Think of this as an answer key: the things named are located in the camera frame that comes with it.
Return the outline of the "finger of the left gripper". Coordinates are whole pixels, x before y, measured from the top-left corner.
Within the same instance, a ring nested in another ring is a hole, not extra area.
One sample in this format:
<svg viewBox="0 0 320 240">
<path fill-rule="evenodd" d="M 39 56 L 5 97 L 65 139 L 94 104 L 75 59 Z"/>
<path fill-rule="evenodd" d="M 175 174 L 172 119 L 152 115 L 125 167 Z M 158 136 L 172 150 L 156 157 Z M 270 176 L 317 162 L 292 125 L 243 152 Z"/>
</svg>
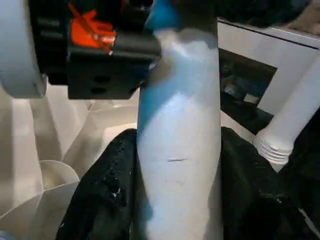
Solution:
<svg viewBox="0 0 320 240">
<path fill-rule="evenodd" d="M 217 17 L 257 28 L 282 26 L 304 11 L 303 0 L 216 0 Z"/>
</svg>

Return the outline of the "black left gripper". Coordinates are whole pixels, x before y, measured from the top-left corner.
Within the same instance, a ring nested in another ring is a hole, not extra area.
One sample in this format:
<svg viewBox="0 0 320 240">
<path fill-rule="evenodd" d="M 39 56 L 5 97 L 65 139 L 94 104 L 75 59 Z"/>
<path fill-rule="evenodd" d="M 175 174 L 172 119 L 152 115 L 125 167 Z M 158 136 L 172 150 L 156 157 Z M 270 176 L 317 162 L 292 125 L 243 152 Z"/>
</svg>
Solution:
<svg viewBox="0 0 320 240">
<path fill-rule="evenodd" d="M 39 70 L 72 100 L 127 100 L 148 78 L 161 46 L 145 23 L 150 0 L 32 0 Z"/>
</svg>

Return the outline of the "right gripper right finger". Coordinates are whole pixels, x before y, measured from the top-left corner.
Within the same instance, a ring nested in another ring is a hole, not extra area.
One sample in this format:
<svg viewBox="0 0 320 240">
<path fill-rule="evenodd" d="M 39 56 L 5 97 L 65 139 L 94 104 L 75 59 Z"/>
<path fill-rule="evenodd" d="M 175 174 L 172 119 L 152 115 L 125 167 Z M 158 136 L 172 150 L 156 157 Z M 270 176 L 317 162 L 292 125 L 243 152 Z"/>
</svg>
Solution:
<svg viewBox="0 0 320 240">
<path fill-rule="evenodd" d="M 221 190 L 226 240 L 318 240 L 320 232 L 256 148 L 221 128 Z"/>
</svg>

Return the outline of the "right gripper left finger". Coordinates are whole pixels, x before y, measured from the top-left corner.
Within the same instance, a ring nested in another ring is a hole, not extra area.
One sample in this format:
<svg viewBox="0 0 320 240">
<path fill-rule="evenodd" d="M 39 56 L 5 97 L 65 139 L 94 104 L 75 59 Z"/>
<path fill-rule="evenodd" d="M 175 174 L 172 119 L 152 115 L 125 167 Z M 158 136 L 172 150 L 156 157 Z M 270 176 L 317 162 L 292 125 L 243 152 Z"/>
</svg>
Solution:
<svg viewBox="0 0 320 240">
<path fill-rule="evenodd" d="M 122 131 L 83 175 L 57 230 L 57 240 L 130 238 L 136 138 L 136 129 Z"/>
</svg>

